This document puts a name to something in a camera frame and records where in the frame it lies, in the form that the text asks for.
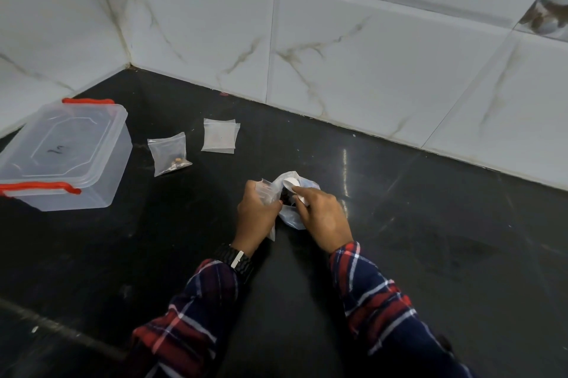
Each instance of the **left hand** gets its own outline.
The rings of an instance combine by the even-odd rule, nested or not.
[[[274,226],[282,202],[263,205],[256,192],[256,181],[246,181],[243,200],[238,204],[237,234],[231,246],[250,258]]]

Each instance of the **hand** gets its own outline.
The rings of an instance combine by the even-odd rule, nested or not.
[[[263,205],[256,192],[256,182],[246,181],[243,200],[238,204],[237,234],[231,246],[250,258],[274,226],[282,202]]]
[[[322,250],[332,253],[353,241],[349,223],[335,196],[316,188],[294,187],[293,190],[309,203],[306,208],[298,196],[294,196],[302,223]]]

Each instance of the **wristwatch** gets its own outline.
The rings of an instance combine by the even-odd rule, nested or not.
[[[231,247],[231,245],[221,245],[213,254],[213,258],[229,265],[240,277],[242,282],[246,282],[252,273],[252,261],[244,252]]]

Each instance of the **red handle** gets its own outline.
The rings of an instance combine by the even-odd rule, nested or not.
[[[64,98],[61,102],[66,104],[114,104],[114,100],[110,98],[105,98],[104,100],[95,98]]]
[[[73,188],[67,182],[20,182],[18,184],[0,184],[0,196],[4,191],[22,191],[24,189],[64,189],[67,193],[81,194],[80,188]]]

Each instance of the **right hand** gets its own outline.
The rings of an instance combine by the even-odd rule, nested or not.
[[[322,250],[332,253],[353,241],[349,223],[335,196],[316,188],[293,187],[293,190],[309,203],[306,207],[294,196],[302,223]]]

